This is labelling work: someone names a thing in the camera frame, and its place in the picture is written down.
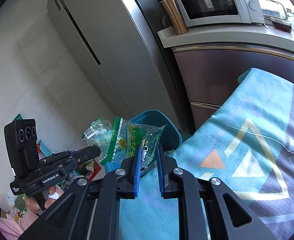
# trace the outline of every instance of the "blue bin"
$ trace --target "blue bin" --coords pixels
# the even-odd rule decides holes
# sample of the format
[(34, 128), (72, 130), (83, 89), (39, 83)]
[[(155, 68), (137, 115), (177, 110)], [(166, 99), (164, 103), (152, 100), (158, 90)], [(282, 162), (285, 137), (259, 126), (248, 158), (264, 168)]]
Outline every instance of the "blue bin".
[[(176, 150), (182, 143), (182, 137), (176, 126), (159, 110), (147, 110), (133, 119), (132, 123), (147, 124), (152, 126), (161, 127), (166, 124), (165, 129), (162, 131), (159, 142), (162, 144), (163, 151)], [(109, 162), (105, 165), (106, 173), (120, 168), (120, 163)]]

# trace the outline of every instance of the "refrigerator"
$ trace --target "refrigerator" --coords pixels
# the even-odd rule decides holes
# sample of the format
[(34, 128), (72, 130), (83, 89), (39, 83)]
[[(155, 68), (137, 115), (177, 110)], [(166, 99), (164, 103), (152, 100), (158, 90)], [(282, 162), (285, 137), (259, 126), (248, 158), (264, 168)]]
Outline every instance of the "refrigerator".
[(115, 115), (158, 109), (181, 132), (195, 126), (174, 54), (157, 32), (157, 0), (48, 0), (63, 41)]

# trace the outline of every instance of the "white shelf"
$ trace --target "white shelf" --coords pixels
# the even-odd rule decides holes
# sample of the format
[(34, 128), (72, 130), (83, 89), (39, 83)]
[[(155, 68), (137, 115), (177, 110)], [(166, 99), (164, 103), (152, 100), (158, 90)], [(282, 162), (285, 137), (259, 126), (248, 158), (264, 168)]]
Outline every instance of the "white shelf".
[(175, 35), (172, 28), (161, 30), (158, 35), (165, 48), (207, 42), (243, 42), (272, 46), (294, 53), (294, 31), (283, 32), (273, 26), (219, 24), (189, 29), (188, 33)]

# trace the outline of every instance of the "white triangle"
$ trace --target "white triangle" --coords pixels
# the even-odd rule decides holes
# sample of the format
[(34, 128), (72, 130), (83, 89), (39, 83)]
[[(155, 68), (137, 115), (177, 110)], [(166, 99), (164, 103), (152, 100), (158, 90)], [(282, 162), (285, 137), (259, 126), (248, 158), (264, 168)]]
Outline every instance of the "white triangle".
[(289, 136), (289, 151), (294, 152), (294, 140)]
[(203, 179), (203, 180), (209, 180), (212, 176), (213, 176), (213, 173), (212, 173), (212, 172), (205, 172), (205, 173), (200, 177), (200, 179)]
[(264, 175), (257, 159), (249, 150), (232, 177), (263, 177)]

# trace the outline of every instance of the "finger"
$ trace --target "finger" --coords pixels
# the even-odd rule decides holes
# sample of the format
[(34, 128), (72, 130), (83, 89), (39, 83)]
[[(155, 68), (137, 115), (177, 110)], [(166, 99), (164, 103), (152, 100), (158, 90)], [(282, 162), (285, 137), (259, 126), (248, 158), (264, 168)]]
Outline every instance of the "finger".
[(56, 200), (53, 198), (48, 198), (45, 202), (45, 208), (49, 208)]
[(57, 186), (56, 193), (61, 196), (64, 192), (60, 189), (60, 187)]
[(37, 203), (37, 201), (34, 198), (26, 197), (25, 203), (26, 203), (26, 206), (34, 213), (36, 213), (37, 210), (40, 209), (39, 204)]
[(49, 194), (54, 194), (55, 192), (56, 192), (56, 185), (53, 185), (53, 186), (51, 186), (49, 189), (48, 189), (48, 192), (49, 192)]

